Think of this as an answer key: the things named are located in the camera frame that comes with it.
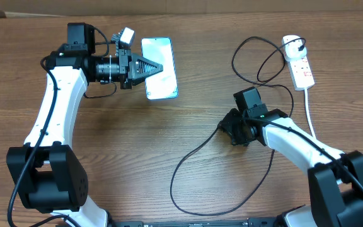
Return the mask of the blue Samsung Galaxy smartphone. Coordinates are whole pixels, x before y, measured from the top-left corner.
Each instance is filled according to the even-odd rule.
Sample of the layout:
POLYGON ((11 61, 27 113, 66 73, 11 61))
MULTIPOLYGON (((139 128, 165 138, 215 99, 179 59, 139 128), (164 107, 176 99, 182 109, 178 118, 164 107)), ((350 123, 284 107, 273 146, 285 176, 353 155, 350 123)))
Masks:
POLYGON ((141 40, 142 56, 150 60, 143 70, 152 74, 145 79, 148 100, 176 98, 178 85, 172 41, 169 37, 147 37, 141 40))

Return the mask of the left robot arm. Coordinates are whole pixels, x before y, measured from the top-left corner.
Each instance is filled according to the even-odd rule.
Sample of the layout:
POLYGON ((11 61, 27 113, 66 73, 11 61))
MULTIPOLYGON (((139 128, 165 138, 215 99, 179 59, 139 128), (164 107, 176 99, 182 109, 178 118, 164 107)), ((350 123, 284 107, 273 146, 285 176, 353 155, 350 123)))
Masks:
POLYGON ((14 182, 13 199, 27 209, 63 220, 68 226, 113 226, 110 213, 88 194, 88 176, 72 149, 79 104, 90 83, 130 89, 160 73, 161 64, 131 52, 135 33, 124 28, 106 46, 116 52, 96 54, 98 29, 69 23, 67 41, 40 64, 47 74, 43 101, 34 126, 20 147, 8 149, 6 163, 14 182))

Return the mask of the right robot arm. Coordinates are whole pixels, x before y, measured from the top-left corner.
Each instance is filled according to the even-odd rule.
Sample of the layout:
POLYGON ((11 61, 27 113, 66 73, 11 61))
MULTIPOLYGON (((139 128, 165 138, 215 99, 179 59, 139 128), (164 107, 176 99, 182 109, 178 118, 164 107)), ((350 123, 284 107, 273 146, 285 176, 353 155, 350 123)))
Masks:
POLYGON ((281 214, 277 226, 363 226, 363 154, 332 148, 286 113, 268 110, 254 87, 234 95, 218 127, 233 145, 258 141, 283 154, 308 177, 310 204, 281 214))

